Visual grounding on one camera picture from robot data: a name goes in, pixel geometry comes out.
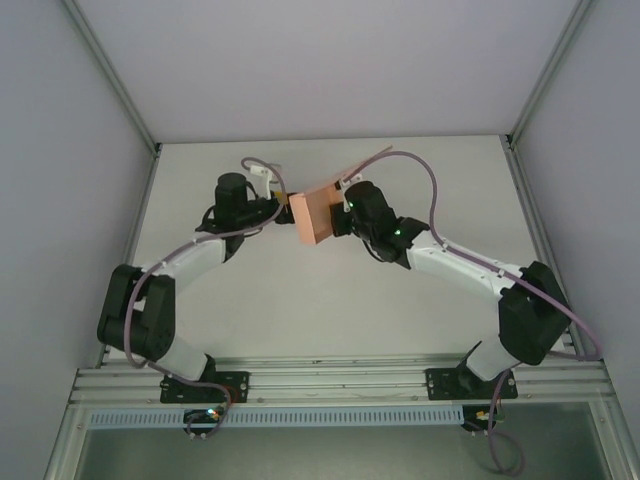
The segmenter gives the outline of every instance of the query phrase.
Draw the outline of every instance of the robotic arm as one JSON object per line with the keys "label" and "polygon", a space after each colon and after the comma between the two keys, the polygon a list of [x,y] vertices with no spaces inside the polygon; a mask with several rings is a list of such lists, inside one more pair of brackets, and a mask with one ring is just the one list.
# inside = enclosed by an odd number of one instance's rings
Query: robotic arm
{"label": "robotic arm", "polygon": [[[354,234],[379,261],[450,280],[496,309],[499,335],[473,347],[449,376],[443,387],[451,396],[477,398],[483,385],[501,372],[519,363],[538,365],[567,329],[570,319],[566,315],[513,279],[520,278],[566,305],[553,273],[544,264],[534,261],[522,268],[447,240],[439,242],[426,223],[397,217],[382,191],[369,181],[349,186],[344,199],[330,207],[334,236]],[[481,262],[493,268],[483,268]]]}
{"label": "robotic arm", "polygon": [[[251,167],[265,176],[269,168]],[[249,200],[247,189],[253,192]],[[125,348],[125,328],[130,315],[129,344],[132,353],[153,362],[160,370],[191,382],[217,382],[215,360],[176,334],[175,299],[203,273],[227,262],[243,244],[247,232],[275,217],[276,223],[293,223],[288,207],[272,192],[258,197],[244,175],[227,173],[218,178],[215,204],[196,228],[196,234],[159,264],[118,266],[109,283],[98,325],[98,339],[120,350]],[[135,308],[129,301],[138,287]]]}

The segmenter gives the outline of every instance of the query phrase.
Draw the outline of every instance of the white table surface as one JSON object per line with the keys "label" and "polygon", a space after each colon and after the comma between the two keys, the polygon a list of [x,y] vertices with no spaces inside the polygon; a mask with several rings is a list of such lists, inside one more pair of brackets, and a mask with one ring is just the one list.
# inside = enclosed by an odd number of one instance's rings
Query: white table surface
{"label": "white table surface", "polygon": [[[392,144],[435,169],[439,232],[479,253],[528,265],[535,253],[497,136],[164,145],[135,264],[187,241],[217,177],[256,156],[302,190]],[[425,171],[389,158],[365,171],[397,215],[424,221]],[[495,310],[454,284],[371,259],[355,237],[302,245],[293,225],[247,239],[177,299],[180,336],[214,357],[464,353],[498,330]]]}

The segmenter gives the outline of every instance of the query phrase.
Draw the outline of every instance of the white wall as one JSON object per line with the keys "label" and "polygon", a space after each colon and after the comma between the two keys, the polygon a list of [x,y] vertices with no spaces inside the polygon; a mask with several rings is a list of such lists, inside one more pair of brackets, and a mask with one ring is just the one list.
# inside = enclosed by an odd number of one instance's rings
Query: white wall
{"label": "white wall", "polygon": [[598,2],[519,148],[640,446],[640,2]]}
{"label": "white wall", "polygon": [[164,143],[504,134],[576,0],[79,0]]}
{"label": "white wall", "polygon": [[0,478],[42,478],[150,155],[61,4],[0,15]]}

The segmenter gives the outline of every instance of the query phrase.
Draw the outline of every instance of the glass panel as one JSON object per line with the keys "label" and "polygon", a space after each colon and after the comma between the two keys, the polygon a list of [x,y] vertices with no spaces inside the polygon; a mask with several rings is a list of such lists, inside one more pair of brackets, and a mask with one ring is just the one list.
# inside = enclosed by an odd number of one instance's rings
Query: glass panel
{"label": "glass panel", "polygon": [[[507,405],[499,428],[521,441],[524,479],[609,478],[587,406]],[[500,445],[504,463],[514,450]],[[492,479],[488,442],[460,427],[227,429],[88,433],[76,480]]]}

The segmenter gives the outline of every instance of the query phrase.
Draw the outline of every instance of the wooden block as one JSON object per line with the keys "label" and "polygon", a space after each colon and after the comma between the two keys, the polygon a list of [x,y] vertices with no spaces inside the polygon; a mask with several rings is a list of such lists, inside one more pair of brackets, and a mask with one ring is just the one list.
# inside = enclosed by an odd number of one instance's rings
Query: wooden block
{"label": "wooden block", "polygon": [[[387,152],[391,150],[391,148],[392,146],[389,145],[384,150],[376,153],[376,155]],[[302,243],[306,245],[317,245],[325,238],[333,235],[331,211],[329,207],[336,203],[342,203],[343,201],[342,192],[336,188],[336,182],[346,175],[349,175],[369,158],[336,173],[321,184],[304,192],[292,195],[289,198],[293,218],[296,222],[296,229],[298,230],[298,235]]]}

